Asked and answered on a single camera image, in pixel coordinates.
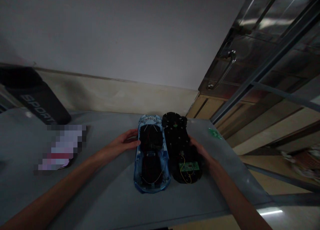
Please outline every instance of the black water bottle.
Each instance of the black water bottle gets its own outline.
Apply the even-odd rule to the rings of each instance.
[[[5,89],[45,124],[67,124],[70,114],[31,67],[1,68]]]

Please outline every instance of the blue toy car body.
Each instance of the blue toy car body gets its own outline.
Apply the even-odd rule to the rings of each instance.
[[[141,193],[156,193],[156,192],[162,191],[169,185],[170,180],[171,180],[170,172],[169,172],[169,168],[168,168],[169,156],[168,156],[167,145],[166,145],[165,135],[164,135],[161,121],[162,121],[162,119],[158,115],[143,115],[139,120],[138,138],[140,140],[141,140],[141,131],[143,131],[143,128],[145,131],[147,129],[147,127],[152,128],[152,129],[154,128],[157,132],[158,132],[158,129],[160,129],[160,131],[162,133],[162,138],[163,138],[162,148],[160,146],[157,151],[153,152],[153,157],[158,156],[160,159],[160,164],[159,164],[159,167],[161,166],[160,176],[162,175],[162,182],[160,182],[160,183],[159,183],[160,180],[158,182],[157,182],[157,180],[155,180],[153,183],[149,183],[149,182],[146,182],[145,179],[143,178],[143,176],[142,176],[142,174],[143,174],[143,159],[145,157],[146,151],[142,151],[142,148],[144,146],[141,146],[141,145],[143,143],[141,143],[141,145],[137,147],[135,166],[134,166],[134,178],[133,179],[134,179],[135,187]]]

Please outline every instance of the hand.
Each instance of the hand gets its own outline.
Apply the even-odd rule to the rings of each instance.
[[[94,161],[98,161],[101,166],[106,165],[122,152],[139,146],[141,141],[136,138],[132,138],[135,136],[138,136],[138,129],[130,129],[126,131],[116,137],[107,146],[96,152],[92,156],[92,159]]]
[[[201,154],[207,162],[209,162],[209,163],[211,163],[213,161],[216,162],[216,160],[210,156],[210,154],[206,151],[206,149],[201,144],[199,144],[190,135],[188,135],[188,136],[190,138],[190,145],[194,145],[197,148],[198,153]]]
[[[111,143],[109,143],[105,148],[116,148],[117,150],[123,152],[128,149],[136,148],[141,144],[140,140],[137,140],[136,137],[138,136],[138,129],[129,129],[125,133],[116,137]]]

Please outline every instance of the toy car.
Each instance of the toy car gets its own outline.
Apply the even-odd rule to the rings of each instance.
[[[190,146],[187,118],[169,112],[162,117],[162,126],[170,157],[169,169],[179,183],[192,184],[202,175],[203,160],[197,149]]]
[[[168,151],[158,115],[143,115],[139,120],[137,147],[134,165],[134,184],[141,193],[156,193],[170,183]]]

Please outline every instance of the yellow wire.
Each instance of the yellow wire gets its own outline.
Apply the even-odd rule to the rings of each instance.
[[[183,175],[182,175],[181,170],[183,169],[184,165],[186,164],[186,159],[184,158],[184,156],[182,156],[182,157],[183,157],[184,162],[183,162],[183,166],[182,166],[181,169],[180,169],[180,173],[181,173],[181,176],[182,176],[183,180],[186,182],[186,184],[191,184],[192,180],[191,180],[190,174],[187,173],[187,174],[189,175],[189,178],[190,178],[190,183],[188,183],[188,182],[184,179],[184,177],[183,177]]]

